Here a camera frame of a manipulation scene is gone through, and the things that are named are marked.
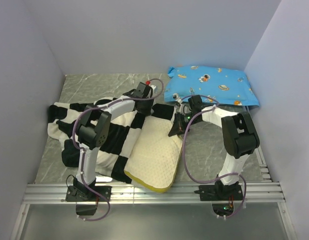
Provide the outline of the cream yellow pillow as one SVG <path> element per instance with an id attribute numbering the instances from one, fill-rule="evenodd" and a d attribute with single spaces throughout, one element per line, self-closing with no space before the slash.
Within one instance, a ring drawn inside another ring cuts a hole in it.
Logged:
<path id="1" fill-rule="evenodd" d="M 124 167 L 124 173 L 137 184 L 156 193 L 165 193 L 173 184 L 183 140 L 168 136 L 170 120 L 145 118 L 141 133 Z"/>

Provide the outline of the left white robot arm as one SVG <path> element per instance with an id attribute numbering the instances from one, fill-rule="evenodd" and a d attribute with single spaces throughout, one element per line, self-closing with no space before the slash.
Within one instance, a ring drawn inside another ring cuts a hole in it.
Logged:
<path id="1" fill-rule="evenodd" d="M 100 147 L 106 142 L 111 121 L 129 112 L 149 116 L 155 97 L 151 82 L 140 82 L 136 89 L 101 106 L 89 104 L 79 115 L 72 130 L 75 148 L 80 150 L 79 170 L 73 187 L 83 201 L 94 198 L 96 191 L 95 168 Z"/>

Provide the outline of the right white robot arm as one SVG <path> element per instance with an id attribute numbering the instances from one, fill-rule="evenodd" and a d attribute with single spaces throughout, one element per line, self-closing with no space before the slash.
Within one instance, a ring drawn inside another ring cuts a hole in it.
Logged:
<path id="1" fill-rule="evenodd" d="M 219 102 L 207 105 L 202 101 L 202 95 L 189 95 L 189 112 L 184 111 L 183 98 L 177 93 L 173 99 L 179 104 L 179 109 L 174 115 L 169 136 L 183 135 L 181 155 L 184 168 L 190 179 L 199 184 L 214 182 L 212 195 L 220 200 L 226 200 L 241 190 L 239 179 L 246 160 L 260 146 L 260 139 L 251 115 L 244 112 L 232 112 L 219 108 Z M 226 157 L 223 167 L 217 177 L 210 181 L 199 181 L 191 176 L 185 157 L 186 139 L 191 125 L 200 122 L 211 123 L 222 130 L 223 145 Z"/>

